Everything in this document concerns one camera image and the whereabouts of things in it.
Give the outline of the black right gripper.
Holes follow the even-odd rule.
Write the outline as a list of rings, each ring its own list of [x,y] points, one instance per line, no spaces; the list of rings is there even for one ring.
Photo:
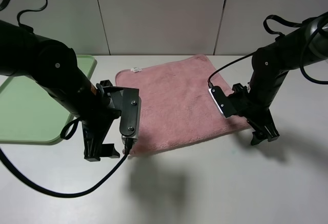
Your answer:
[[[247,87],[240,83],[232,86],[233,93],[228,96],[228,101],[232,105],[230,115],[245,117],[252,127],[260,127],[261,132],[252,132],[251,145],[255,146],[264,140],[264,135],[268,142],[278,139],[279,133],[273,122],[270,110],[250,98]]]

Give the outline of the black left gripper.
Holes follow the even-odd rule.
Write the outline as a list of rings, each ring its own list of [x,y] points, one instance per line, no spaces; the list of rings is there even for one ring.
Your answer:
[[[96,84],[96,101],[87,117],[82,119],[84,137],[84,159],[100,161],[99,148],[113,121],[121,116],[123,88],[114,86],[109,80]],[[101,157],[120,158],[114,144],[102,144]]]

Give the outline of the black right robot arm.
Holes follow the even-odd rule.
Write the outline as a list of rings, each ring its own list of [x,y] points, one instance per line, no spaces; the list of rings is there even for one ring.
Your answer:
[[[308,18],[300,24],[287,22],[275,15],[268,16],[268,19],[294,27],[295,31],[287,35],[277,32],[274,43],[257,49],[252,54],[253,74],[249,84],[234,84],[233,93],[229,95],[236,115],[245,117],[254,129],[253,146],[279,137],[270,105],[289,71],[300,69],[310,82],[327,85],[327,81],[310,77],[304,69],[327,59],[327,13]]]

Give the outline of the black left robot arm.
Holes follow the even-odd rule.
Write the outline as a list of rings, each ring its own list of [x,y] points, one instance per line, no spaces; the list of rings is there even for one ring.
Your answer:
[[[34,80],[57,103],[75,116],[60,134],[70,139],[82,124],[84,158],[119,158],[113,144],[104,139],[119,112],[109,107],[110,97],[100,84],[92,84],[77,64],[73,49],[65,44],[1,22],[1,75]]]

